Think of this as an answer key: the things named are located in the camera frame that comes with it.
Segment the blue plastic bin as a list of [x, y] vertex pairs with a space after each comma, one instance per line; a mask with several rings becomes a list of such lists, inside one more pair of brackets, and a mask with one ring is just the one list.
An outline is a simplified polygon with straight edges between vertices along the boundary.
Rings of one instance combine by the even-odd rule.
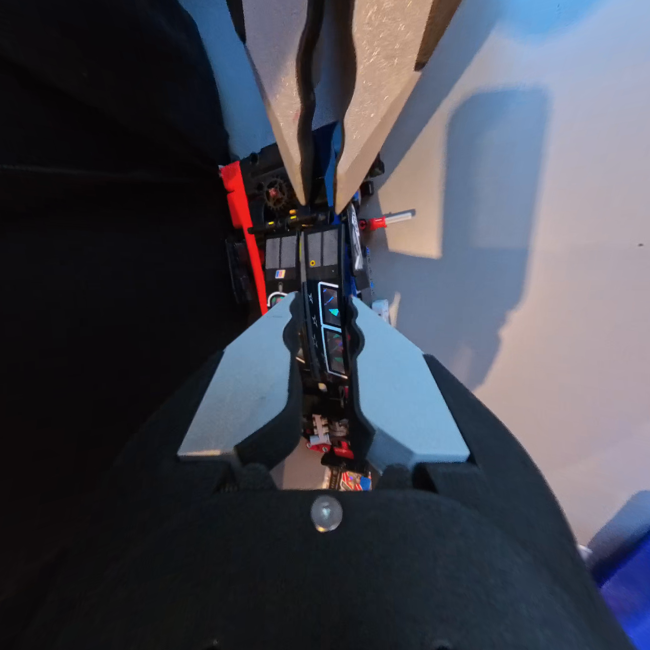
[[649, 648], [649, 491], [637, 492], [591, 539], [601, 595], [638, 649]]

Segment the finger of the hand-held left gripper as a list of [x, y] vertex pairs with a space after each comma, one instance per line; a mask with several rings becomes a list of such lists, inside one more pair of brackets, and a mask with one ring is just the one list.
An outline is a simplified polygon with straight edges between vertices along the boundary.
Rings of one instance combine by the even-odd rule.
[[245, 48], [296, 199], [313, 181], [317, 1], [243, 1]]
[[417, 55], [432, 1], [354, 1], [355, 74], [343, 118], [335, 211], [359, 189], [418, 78]]

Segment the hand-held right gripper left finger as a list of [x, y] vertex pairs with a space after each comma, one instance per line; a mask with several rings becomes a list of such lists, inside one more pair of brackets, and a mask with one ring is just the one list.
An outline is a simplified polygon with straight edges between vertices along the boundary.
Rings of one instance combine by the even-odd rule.
[[177, 451], [182, 461], [277, 466], [297, 447], [302, 297], [289, 293], [230, 343]]

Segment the black starred brick panel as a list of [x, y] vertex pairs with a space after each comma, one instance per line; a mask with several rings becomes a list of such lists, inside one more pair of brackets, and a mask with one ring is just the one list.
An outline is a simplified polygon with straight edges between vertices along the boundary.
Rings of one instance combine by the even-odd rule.
[[346, 241], [344, 228], [309, 230], [302, 240], [304, 353], [314, 381], [348, 381]]

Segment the toy brick car model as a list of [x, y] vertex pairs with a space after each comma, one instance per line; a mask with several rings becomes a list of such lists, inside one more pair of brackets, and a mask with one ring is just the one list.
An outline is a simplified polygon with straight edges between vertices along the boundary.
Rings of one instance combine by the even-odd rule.
[[[351, 298], [372, 302], [370, 251], [364, 236], [415, 217], [410, 209], [383, 216], [359, 216], [374, 194], [374, 180], [385, 171], [377, 155], [360, 188], [342, 213], [333, 207], [334, 167], [342, 143], [342, 128], [330, 123], [312, 133], [315, 146], [313, 183], [307, 205], [295, 196], [277, 144], [271, 144], [220, 169], [233, 227], [226, 240], [232, 287], [238, 304], [253, 318], [266, 314], [291, 292], [302, 299], [302, 240], [309, 230], [341, 225], [346, 241], [347, 307]], [[303, 437], [309, 449], [323, 453], [324, 465], [362, 467], [363, 446], [350, 432], [353, 412], [351, 355], [359, 341], [348, 333], [348, 381], [333, 386], [314, 381], [305, 361], [304, 325], [299, 331], [297, 362], [304, 392]]]

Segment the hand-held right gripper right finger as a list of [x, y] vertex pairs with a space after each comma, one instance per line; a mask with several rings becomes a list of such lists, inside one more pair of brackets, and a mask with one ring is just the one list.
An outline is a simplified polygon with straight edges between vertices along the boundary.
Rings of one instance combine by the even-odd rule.
[[370, 465], [385, 471], [467, 461], [469, 448], [422, 350], [358, 298], [350, 306], [362, 338], [355, 379], [360, 414], [372, 430]]

